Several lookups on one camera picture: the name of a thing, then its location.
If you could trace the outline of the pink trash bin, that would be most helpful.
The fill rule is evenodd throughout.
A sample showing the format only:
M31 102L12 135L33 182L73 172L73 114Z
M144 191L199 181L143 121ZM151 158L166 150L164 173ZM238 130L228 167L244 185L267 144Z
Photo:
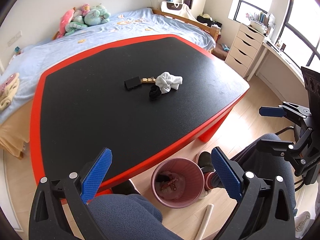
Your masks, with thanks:
M177 178L176 191L163 186ZM204 175L199 166L186 158L172 158L162 162L151 177L154 197L164 206L181 209L196 202L204 189Z

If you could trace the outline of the black right shoe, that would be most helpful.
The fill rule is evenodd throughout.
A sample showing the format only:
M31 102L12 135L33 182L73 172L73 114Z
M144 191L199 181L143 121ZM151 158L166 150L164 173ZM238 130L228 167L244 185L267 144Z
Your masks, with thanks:
M197 154L195 162L199 166L203 174L215 172L215 169L211 160L211 153L207 151L202 151Z

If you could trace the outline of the person's right leg jeans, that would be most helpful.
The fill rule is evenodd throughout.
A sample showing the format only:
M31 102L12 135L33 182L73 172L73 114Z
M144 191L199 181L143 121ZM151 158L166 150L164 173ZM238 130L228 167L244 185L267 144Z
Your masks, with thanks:
M237 155L232 157L231 160L236 161L244 171L251 171L259 178L274 179L276 176L282 176L290 197L293 214L295 215L297 213L295 182L290 163L285 161L282 157L276 157L270 153L258 151L256 144L257 141L252 142ZM216 172L203 175L205 191L210 191L216 187L224 187Z

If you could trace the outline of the person's leg jeans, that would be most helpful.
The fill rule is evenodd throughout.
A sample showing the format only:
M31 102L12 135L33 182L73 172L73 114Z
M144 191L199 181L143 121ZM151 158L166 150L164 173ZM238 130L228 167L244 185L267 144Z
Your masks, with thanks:
M256 144L257 141L252 142L237 155L232 157L231 160L236 161L244 171L251 171L259 178L274 179L276 176L282 176L290 197L293 214L295 215L297 213L295 182L290 163L285 161L282 157L276 157L270 153L258 151ZM224 187L216 172L203 175L205 191L210 191L216 187Z
M162 213L140 194L106 194L87 207L108 239L181 239L162 224Z

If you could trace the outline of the person's left leg jeans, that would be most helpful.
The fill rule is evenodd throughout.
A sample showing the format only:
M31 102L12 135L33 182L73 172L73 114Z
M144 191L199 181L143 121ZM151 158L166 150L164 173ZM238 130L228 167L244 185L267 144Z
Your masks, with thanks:
M181 239L162 224L162 213L140 194L106 194L87 207L108 239Z

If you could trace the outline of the white drawer cabinet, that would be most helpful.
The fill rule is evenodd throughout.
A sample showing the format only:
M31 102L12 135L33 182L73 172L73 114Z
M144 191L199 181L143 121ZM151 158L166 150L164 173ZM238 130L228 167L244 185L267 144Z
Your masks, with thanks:
M240 24L225 63L240 76L246 77L265 36L249 25Z

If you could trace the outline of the bed with blue sheet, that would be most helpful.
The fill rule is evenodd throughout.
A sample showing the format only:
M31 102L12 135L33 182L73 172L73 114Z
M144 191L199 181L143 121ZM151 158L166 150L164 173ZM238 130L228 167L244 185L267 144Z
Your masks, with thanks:
M112 16L106 24L24 48L1 75L1 82L15 73L19 74L20 79L11 104L1 111L1 149L18 158L24 144L30 141L32 100L43 72L69 57L98 46L133 37L162 34L180 36L206 51L216 47L216 28L185 23L164 17L150 8L143 8Z

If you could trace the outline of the red and black table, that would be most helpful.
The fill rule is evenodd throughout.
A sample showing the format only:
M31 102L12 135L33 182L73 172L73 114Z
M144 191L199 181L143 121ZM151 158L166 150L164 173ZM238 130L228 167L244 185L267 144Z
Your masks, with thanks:
M183 77L178 90L149 100L155 83L127 91L124 81ZM208 142L248 91L248 83L206 50L176 35L129 38L86 50L45 71L30 122L36 181L80 172L104 148L113 154L106 190L175 154Z

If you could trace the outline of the black hair scrunchie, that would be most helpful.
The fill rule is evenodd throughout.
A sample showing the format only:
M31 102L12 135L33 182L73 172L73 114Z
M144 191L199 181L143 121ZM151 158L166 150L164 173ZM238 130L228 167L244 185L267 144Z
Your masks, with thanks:
M160 87L157 85L152 85L149 91L149 100L150 101L156 101L158 100L162 95L162 91Z

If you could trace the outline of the white crumpled cloth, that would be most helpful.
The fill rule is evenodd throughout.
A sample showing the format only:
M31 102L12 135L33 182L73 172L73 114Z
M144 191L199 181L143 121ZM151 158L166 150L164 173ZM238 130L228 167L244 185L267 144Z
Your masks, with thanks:
M160 88L162 94L170 92L172 89L178 90L179 86L183 83L183 77L174 76L169 72L163 72L156 78L155 85Z

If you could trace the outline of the black phone stand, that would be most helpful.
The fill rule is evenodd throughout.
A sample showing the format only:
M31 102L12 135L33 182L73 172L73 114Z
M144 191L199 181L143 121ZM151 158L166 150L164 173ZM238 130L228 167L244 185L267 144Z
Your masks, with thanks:
M124 87L127 91L136 89L142 85L141 78L139 76L130 78L124 81Z

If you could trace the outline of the folded pink beige blankets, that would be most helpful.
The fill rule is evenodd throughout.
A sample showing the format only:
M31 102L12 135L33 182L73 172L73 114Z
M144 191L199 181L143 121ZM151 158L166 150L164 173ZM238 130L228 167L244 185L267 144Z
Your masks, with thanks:
M12 100L17 93L18 87L20 85L20 75L18 73L11 74L2 84L1 84L1 104L0 111L4 111L12 103Z

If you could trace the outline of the white tote bag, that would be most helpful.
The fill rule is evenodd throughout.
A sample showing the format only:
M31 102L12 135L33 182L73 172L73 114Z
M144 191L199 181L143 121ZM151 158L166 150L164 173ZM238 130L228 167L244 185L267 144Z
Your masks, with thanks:
M192 15L191 9L187 4L183 2L183 0L181 0L181 3L177 3L175 1L163 1L161 3L161 11L176 16L180 16L195 22L197 21L196 18Z

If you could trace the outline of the striped green plush toy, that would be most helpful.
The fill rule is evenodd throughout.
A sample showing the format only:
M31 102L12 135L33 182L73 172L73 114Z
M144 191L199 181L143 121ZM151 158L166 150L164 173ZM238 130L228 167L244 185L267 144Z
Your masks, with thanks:
M82 16L75 16L75 18L65 26L65 36L71 35L76 31L85 29L87 27L88 25L84 23L84 18Z

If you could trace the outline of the pink plush toy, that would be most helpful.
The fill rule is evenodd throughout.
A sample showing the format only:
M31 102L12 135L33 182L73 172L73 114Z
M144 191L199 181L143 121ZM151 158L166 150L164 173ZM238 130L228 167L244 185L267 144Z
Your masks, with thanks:
M61 38L66 33L66 26L69 24L74 16L74 9L70 9L65 12L65 14L62 16L60 24L59 24L59 30L57 32L56 38Z

